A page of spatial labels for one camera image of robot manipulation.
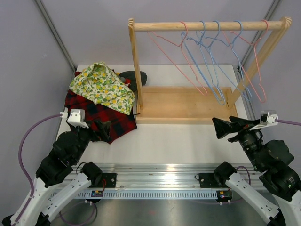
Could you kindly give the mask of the red plaid skirt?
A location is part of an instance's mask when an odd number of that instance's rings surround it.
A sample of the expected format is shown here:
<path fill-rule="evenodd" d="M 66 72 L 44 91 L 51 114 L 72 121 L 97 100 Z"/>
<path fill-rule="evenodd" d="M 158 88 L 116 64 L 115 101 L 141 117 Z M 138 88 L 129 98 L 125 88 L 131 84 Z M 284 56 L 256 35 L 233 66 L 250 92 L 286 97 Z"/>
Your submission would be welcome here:
<path fill-rule="evenodd" d="M 69 112 L 71 111 L 71 109 L 85 110 L 85 120 L 87 122 L 92 121 L 92 129 L 94 131 L 97 131 L 97 127 L 94 124 L 94 121 L 111 121 L 110 140 L 109 142 L 107 142 L 109 144 L 111 144 L 117 138 L 137 128 L 133 109 L 129 115 L 126 115 L 112 110 L 106 106 L 100 104 L 96 105 L 92 101 L 73 93 L 70 89 L 67 92 L 64 106 Z"/>

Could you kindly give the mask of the lemon print skirt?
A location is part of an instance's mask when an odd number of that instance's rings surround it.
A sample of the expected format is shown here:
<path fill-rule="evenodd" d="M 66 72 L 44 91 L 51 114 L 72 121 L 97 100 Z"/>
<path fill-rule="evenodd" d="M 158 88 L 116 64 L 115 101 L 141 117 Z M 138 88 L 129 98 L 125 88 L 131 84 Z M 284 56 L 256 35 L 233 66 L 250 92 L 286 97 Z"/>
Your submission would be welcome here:
<path fill-rule="evenodd" d="M 94 104 L 129 115 L 134 92 L 104 62 L 89 65 L 70 83 L 69 89 Z"/>

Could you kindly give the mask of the pink wire hanger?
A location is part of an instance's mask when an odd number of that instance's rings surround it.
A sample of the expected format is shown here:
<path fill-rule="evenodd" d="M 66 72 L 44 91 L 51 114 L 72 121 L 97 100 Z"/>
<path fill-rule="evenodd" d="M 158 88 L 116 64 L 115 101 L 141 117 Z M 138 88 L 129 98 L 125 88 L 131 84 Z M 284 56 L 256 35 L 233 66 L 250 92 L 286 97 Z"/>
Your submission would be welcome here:
<path fill-rule="evenodd" d="M 247 44 L 249 44 L 249 46 L 252 46 L 252 47 L 253 47 L 253 53 L 254 53 L 254 58 L 255 58 L 255 62 L 256 62 L 257 73 L 258 73 L 258 75 L 259 75 L 259 86 L 260 86 L 260 88 L 261 88 L 261 90 L 262 90 L 262 92 L 263 92 L 263 94 L 264 94 L 264 99 L 263 99 L 263 100 L 260 98 L 259 94 L 257 93 L 257 91 L 256 91 L 255 87 L 253 86 L 253 84 L 252 84 L 252 82 L 251 82 L 251 79 L 249 78 L 249 76 L 248 76 L 247 72 L 245 71 L 244 67 L 241 66 L 240 68 L 242 69 L 243 74 L 247 77 L 248 81 L 250 82 L 250 85 L 252 86 L 252 88 L 253 88 L 255 94 L 257 95 L 259 101 L 260 101 L 261 103 L 265 103 L 265 102 L 267 101 L 267 97 L 266 97 L 265 90 L 264 90 L 263 86 L 261 85 L 261 72 L 260 72 L 260 66 L 259 66 L 258 59 L 257 59 L 256 47 L 257 47 L 257 44 L 258 44 L 258 43 L 260 42 L 260 40 L 262 39 L 262 37 L 264 37 L 265 34 L 267 33 L 267 31 L 268 31 L 268 29 L 269 29 L 269 24 L 268 24 L 268 21 L 265 20 L 265 19 L 263 19 L 263 20 L 261 20 L 261 21 L 266 23 L 266 31 L 265 31 L 264 34 L 261 35 L 261 36 L 257 39 L 257 41 L 255 41 L 254 43 L 250 43 L 249 41 L 247 41 L 245 38 L 243 38 L 242 36 L 240 36 L 240 35 L 239 35 L 238 33 L 236 33 L 236 32 L 230 31 L 230 33 L 233 33 L 233 34 L 237 35 L 240 39 L 242 39 L 244 42 L 246 42 Z"/>
<path fill-rule="evenodd" d="M 192 87 L 195 88 L 199 94 L 201 94 L 202 96 L 207 96 L 208 91 L 206 89 L 206 86 L 202 83 L 202 81 L 199 80 L 196 70 L 194 69 L 192 63 L 188 59 L 185 50 L 183 49 L 189 32 L 187 24 L 184 21 L 180 21 L 180 23 L 184 26 L 184 31 L 181 32 L 181 36 L 178 42 L 174 42 L 173 40 L 168 39 L 167 37 L 162 36 L 155 31 L 147 31 L 147 35 L 151 39 L 151 41 L 156 45 L 156 47 L 160 50 L 160 52 L 166 57 L 166 59 L 177 69 L 181 76 L 190 85 L 192 85 Z M 180 54 L 180 56 L 176 56 L 175 58 L 173 55 L 166 52 L 166 44 L 177 48 L 176 53 Z M 180 62 L 178 61 L 179 59 L 183 60 L 183 62 L 188 66 L 190 72 L 193 75 L 193 78 L 195 79 L 194 81 L 192 80 L 192 77 L 180 67 Z"/>

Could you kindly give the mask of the blue wire hanger grey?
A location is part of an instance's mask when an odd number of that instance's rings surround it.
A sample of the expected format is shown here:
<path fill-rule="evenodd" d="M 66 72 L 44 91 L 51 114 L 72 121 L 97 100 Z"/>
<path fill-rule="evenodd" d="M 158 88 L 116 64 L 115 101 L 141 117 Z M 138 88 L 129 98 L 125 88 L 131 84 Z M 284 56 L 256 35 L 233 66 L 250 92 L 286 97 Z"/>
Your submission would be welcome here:
<path fill-rule="evenodd" d="M 214 73 L 215 73 L 215 76 L 216 76 L 216 84 L 214 84 L 214 79 L 213 79 L 213 76 L 210 74 L 210 77 L 211 77 L 211 80 L 212 80 L 212 85 L 217 88 L 219 94 L 221 95 L 221 98 L 217 97 L 217 94 L 214 92 L 214 95 L 215 97 L 217 98 L 218 102 L 221 104 L 222 101 L 225 102 L 225 98 L 224 98 L 224 95 L 221 93 L 221 89 L 219 87 L 219 78 L 217 76 L 217 73 L 216 73 L 216 67 L 218 67 L 220 69 L 220 71 L 224 74 L 224 76 L 231 82 L 232 85 L 235 86 L 236 90 L 239 91 L 239 93 L 243 96 L 243 98 L 247 101 L 251 101 L 252 100 L 252 94 L 250 93 L 250 90 L 245 86 L 243 85 L 243 88 L 244 89 L 241 89 L 241 88 L 238 88 L 238 86 L 236 86 L 233 81 L 229 78 L 229 76 L 224 72 L 224 70 L 220 67 L 221 64 L 225 64 L 226 62 L 223 62 L 221 61 L 221 56 L 220 54 L 216 54 L 217 56 L 217 59 L 214 58 L 214 54 L 212 53 L 211 51 L 211 48 L 213 46 L 213 44 L 215 42 L 220 42 L 222 43 L 224 46 L 228 47 L 231 49 L 233 55 L 235 56 L 235 59 L 236 59 L 236 62 L 238 64 L 238 72 L 241 76 L 241 81 L 245 81 L 244 79 L 244 73 L 242 71 L 243 67 L 242 67 L 242 64 L 240 62 L 240 59 L 237 55 L 237 53 L 234 51 L 234 44 L 235 44 L 235 41 L 237 39 L 237 37 L 240 36 L 240 34 L 242 33 L 243 31 L 243 25 L 240 21 L 235 21 L 235 23 L 238 23 L 239 24 L 239 27 L 240 27 L 240 32 L 239 34 L 236 34 L 233 38 L 233 40 L 231 42 L 228 42 L 226 43 L 225 41 L 221 40 L 221 39 L 218 39 L 218 36 L 221 32 L 221 24 L 218 22 L 218 21 L 214 21 L 215 23 L 217 23 L 217 26 L 218 26 L 218 31 L 217 31 L 217 34 L 216 36 L 213 38 L 211 36 L 205 36 L 205 33 L 206 33 L 206 24 L 205 22 L 203 21 L 200 21 L 200 23 L 203 24 L 203 31 L 199 31 L 202 35 L 201 36 L 198 36 L 198 31 L 196 31 L 196 36 L 198 38 L 198 40 L 196 40 L 196 44 L 199 46 L 199 49 L 200 49 L 200 52 L 202 54 L 202 57 L 203 57 L 203 60 L 205 62 L 205 65 L 207 67 L 207 62 L 206 62 L 206 58 L 204 57 L 204 53 L 203 53 L 203 50 L 202 49 L 205 49 L 208 53 L 208 55 L 210 56 L 210 60 L 212 62 L 212 65 L 214 67 Z"/>

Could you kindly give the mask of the red floral white skirt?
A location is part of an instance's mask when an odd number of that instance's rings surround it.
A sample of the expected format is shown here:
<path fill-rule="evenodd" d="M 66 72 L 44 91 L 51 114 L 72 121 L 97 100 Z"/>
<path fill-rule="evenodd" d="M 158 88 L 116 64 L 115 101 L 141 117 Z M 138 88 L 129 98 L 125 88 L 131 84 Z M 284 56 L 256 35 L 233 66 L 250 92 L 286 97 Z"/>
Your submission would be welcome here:
<path fill-rule="evenodd" d="M 131 84 L 131 81 L 129 79 L 125 79 L 124 80 L 124 84 L 127 85 L 127 86 L 129 86 Z"/>

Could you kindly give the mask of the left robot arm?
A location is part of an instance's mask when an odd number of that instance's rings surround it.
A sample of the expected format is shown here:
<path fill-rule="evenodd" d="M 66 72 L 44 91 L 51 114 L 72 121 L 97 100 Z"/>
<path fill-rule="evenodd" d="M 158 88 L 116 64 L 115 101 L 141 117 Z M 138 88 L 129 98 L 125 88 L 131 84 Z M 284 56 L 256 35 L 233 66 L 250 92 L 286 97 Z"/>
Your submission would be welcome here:
<path fill-rule="evenodd" d="M 81 191 L 89 187 L 105 189 L 109 181 L 93 162 L 85 163 L 76 177 L 55 196 L 52 193 L 72 173 L 90 142 L 99 141 L 101 133 L 91 122 L 80 122 L 75 131 L 64 132 L 36 171 L 31 190 L 18 211 L 2 220 L 4 226 L 48 226 L 61 210 Z"/>

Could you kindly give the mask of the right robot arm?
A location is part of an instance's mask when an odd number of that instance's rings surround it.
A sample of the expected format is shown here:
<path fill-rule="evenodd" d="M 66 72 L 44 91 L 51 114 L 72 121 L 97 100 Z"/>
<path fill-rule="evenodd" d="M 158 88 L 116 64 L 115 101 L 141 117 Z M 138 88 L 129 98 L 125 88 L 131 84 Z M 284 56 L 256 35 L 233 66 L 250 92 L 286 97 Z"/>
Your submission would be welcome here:
<path fill-rule="evenodd" d="M 212 173 L 199 173 L 196 179 L 201 188 L 224 188 L 218 193 L 218 202 L 230 202 L 230 193 L 235 191 L 264 220 L 268 226 L 299 226 L 301 224 L 301 180 L 289 167 L 294 156 L 283 140 L 262 141 L 262 128 L 276 126 L 280 120 L 271 112 L 262 113 L 257 120 L 230 116 L 229 121 L 212 119 L 216 136 L 228 138 L 230 143 L 239 142 L 255 171 L 260 172 L 260 181 L 277 201 L 269 202 L 246 182 L 230 163 L 221 163 Z"/>

